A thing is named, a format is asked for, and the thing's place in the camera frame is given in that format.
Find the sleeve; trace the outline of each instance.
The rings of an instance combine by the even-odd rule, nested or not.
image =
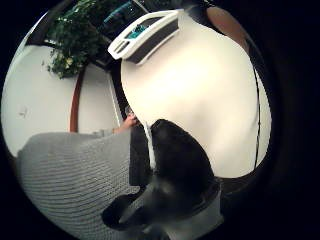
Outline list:
[[[96,137],[99,137],[99,138],[108,137],[108,136],[111,136],[113,134],[113,129],[100,129],[97,132],[93,132],[93,134]]]

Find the gray sweater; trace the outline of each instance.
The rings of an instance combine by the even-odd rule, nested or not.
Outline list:
[[[102,211],[129,185],[130,131],[111,134],[45,133],[18,154],[18,178],[32,203],[79,239],[129,239],[107,228]]]

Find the wooden trim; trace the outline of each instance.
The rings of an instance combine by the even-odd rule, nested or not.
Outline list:
[[[78,132],[78,111],[80,102],[80,93],[86,66],[84,66],[78,75],[76,87],[73,92],[71,114],[70,114],[70,132]]]

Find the hand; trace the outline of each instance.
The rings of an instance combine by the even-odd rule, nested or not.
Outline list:
[[[140,122],[137,117],[130,113],[120,127],[113,129],[113,133],[120,133],[124,130],[128,130],[131,127],[138,125]]]

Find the green leaves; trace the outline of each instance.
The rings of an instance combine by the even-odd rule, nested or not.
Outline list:
[[[60,78],[78,74],[88,57],[95,56],[107,44],[96,26],[117,5],[117,0],[79,0],[59,16],[47,33],[57,47],[51,53],[53,60],[48,71]]]

